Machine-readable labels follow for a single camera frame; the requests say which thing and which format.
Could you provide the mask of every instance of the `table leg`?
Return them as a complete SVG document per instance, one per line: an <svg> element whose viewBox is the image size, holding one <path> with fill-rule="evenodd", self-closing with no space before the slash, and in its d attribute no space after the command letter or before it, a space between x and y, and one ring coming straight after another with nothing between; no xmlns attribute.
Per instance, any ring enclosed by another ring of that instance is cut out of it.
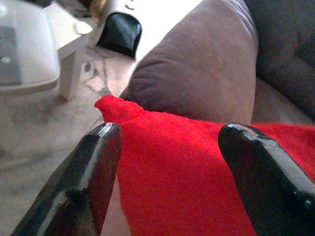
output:
<svg viewBox="0 0 315 236"><path fill-rule="evenodd" d="M17 145L18 140L4 97L0 96L0 149L10 151Z"/></svg>
<svg viewBox="0 0 315 236"><path fill-rule="evenodd" d="M85 46L81 47L61 61L59 90L60 95L68 101L73 99L77 94L85 49Z"/></svg>

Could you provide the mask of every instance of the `gray cushion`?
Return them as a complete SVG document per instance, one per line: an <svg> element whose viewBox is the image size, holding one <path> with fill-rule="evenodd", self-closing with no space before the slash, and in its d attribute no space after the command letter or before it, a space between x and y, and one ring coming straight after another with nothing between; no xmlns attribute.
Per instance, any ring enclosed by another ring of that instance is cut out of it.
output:
<svg viewBox="0 0 315 236"><path fill-rule="evenodd" d="M258 31L257 75L315 120L315 1L245 2Z"/></svg>
<svg viewBox="0 0 315 236"><path fill-rule="evenodd" d="M242 0L204 0L138 65L122 98L149 111L250 123L257 37Z"/></svg>

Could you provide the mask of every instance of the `red cloth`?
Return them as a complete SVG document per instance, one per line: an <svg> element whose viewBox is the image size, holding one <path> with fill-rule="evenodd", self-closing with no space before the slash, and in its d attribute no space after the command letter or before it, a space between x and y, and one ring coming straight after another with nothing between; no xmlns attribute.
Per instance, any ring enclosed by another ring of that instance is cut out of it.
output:
<svg viewBox="0 0 315 236"><path fill-rule="evenodd" d="M144 111L112 96L95 106L123 130L118 180L133 235L255 235L219 151L223 124ZM315 153L313 127L255 127L279 141L314 179L314 162L306 158Z"/></svg>

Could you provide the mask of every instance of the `tile floor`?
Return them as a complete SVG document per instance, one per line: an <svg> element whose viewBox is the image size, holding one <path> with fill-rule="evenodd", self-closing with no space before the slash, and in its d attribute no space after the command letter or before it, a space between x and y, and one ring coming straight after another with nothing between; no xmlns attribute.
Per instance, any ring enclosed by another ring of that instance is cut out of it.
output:
<svg viewBox="0 0 315 236"><path fill-rule="evenodd" d="M183 4L179 0L162 0L156 11L145 13L143 18L148 20L143 24L147 30L140 41L137 61L109 50L88 48L78 94L73 100L62 99L58 87L8 98L7 107L19 131L20 142L10 152L0 150L0 236L12 232L50 174L84 134L102 123L94 103L105 94L119 96L137 62L200 1ZM117 183L102 235L130 235L120 207Z"/></svg>

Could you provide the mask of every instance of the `couch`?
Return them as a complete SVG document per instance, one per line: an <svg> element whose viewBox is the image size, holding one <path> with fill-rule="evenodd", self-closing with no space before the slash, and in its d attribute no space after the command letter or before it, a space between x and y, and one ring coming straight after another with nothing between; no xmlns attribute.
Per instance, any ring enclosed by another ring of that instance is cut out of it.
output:
<svg viewBox="0 0 315 236"><path fill-rule="evenodd" d="M204 0L139 63L121 97L201 120L312 124L314 19L311 0Z"/></svg>

